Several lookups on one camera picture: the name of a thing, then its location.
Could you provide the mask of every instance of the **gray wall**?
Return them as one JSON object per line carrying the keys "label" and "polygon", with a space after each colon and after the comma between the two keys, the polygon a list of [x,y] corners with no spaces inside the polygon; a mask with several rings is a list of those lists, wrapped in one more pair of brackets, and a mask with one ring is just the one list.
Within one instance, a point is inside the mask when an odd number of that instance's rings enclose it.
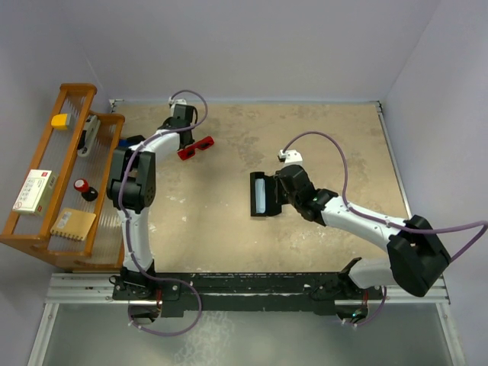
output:
{"label": "gray wall", "polygon": [[[51,0],[0,4],[0,229],[62,82],[97,80]],[[108,96],[98,86],[98,110]],[[53,268],[0,245],[1,364],[27,363]]]}
{"label": "gray wall", "polygon": [[384,98],[438,0],[59,0],[111,98]]}
{"label": "gray wall", "polygon": [[[385,103],[413,212],[436,227],[488,218],[488,9],[442,0]],[[443,235],[455,253],[474,233]],[[488,364],[488,237],[446,272],[467,360]]]}

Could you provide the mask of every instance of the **small bottle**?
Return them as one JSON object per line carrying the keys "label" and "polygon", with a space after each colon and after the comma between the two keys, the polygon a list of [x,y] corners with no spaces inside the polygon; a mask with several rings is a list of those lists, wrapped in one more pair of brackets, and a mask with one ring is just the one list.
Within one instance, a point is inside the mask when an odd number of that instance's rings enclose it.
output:
{"label": "small bottle", "polygon": [[76,179],[73,185],[78,192],[82,193],[82,197],[85,199],[85,201],[92,202],[97,199],[97,190],[93,187],[90,187],[86,179]]}

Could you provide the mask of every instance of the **wooden shelf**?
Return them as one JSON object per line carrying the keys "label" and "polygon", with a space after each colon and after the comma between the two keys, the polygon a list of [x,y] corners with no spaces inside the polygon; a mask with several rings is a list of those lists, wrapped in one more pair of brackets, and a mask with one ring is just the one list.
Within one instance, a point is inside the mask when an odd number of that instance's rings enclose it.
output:
{"label": "wooden shelf", "polygon": [[[99,114],[91,111],[96,92],[96,87],[91,84],[62,84],[59,87],[58,98],[53,106],[50,119],[44,127],[26,173],[27,177],[31,169],[49,169],[59,174],[50,205],[44,217],[26,217],[12,211],[0,235],[0,242],[65,269],[97,268],[97,266],[115,268],[119,265],[120,253],[111,263],[93,265],[89,261],[86,262],[94,252],[95,239],[97,234],[100,234],[98,229],[103,227],[104,199],[111,160],[124,124],[124,116],[120,114]],[[52,117],[59,113],[73,113],[77,117],[72,132],[60,132],[51,127]],[[90,114],[96,114],[101,123],[95,141],[95,145],[98,146],[96,151],[98,155],[91,154],[91,158],[77,159],[79,139],[85,120]],[[93,186],[98,190],[99,195],[97,200],[91,204],[79,199],[79,193],[71,191],[71,188],[66,193],[69,183],[73,179],[80,178],[76,176],[80,172],[89,175],[90,183],[96,182],[96,185]],[[50,228],[56,221],[62,206],[87,210],[97,215],[84,242],[73,242],[55,236],[51,238]]]}

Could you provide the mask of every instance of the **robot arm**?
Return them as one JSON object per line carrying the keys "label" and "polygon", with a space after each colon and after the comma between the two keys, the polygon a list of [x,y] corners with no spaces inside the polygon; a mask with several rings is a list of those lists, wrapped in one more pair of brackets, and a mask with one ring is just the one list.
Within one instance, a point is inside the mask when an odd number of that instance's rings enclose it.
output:
{"label": "robot arm", "polygon": [[389,217],[355,204],[346,205],[342,197],[327,189],[315,189],[301,166],[295,150],[278,156],[283,169],[272,177],[263,172],[251,174],[252,216],[274,216],[282,204],[291,204],[305,220],[350,232],[371,242],[388,254],[388,259],[358,259],[348,276],[359,288],[398,284],[405,291],[425,296],[451,257],[436,235],[411,234],[385,223],[377,223],[352,213],[353,207],[378,219],[412,229],[431,229],[423,217],[410,220]]}
{"label": "robot arm", "polygon": [[[149,143],[141,142],[128,148],[117,147],[114,151],[107,196],[117,208],[122,227],[125,227],[126,222],[129,220],[129,235],[133,254],[145,271],[153,265],[153,254],[149,246],[148,216],[149,206],[153,203],[156,196],[156,163],[160,163],[167,156],[175,154],[179,149],[184,149],[187,145],[191,145],[194,142],[191,131],[169,133],[170,130],[190,126],[194,111],[194,107],[186,105],[185,100],[179,99],[171,106],[172,116],[154,134],[159,136],[157,139],[149,138]],[[132,165],[131,175],[127,179],[124,189],[122,203],[129,213],[127,218],[118,204],[120,184],[130,156],[134,150],[140,148],[141,144],[143,144],[143,148]],[[123,230],[123,235],[125,249],[124,267],[128,271],[138,273],[139,270],[130,257],[131,253],[127,248],[126,230]]]}

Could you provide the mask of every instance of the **red cap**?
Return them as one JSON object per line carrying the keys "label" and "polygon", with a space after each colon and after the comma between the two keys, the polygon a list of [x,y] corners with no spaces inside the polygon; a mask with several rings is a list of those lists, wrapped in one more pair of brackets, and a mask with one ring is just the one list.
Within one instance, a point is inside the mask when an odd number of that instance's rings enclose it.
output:
{"label": "red cap", "polygon": [[88,182],[83,178],[76,179],[75,183],[73,183],[73,186],[78,192],[82,193],[88,192],[88,190],[90,189]]}

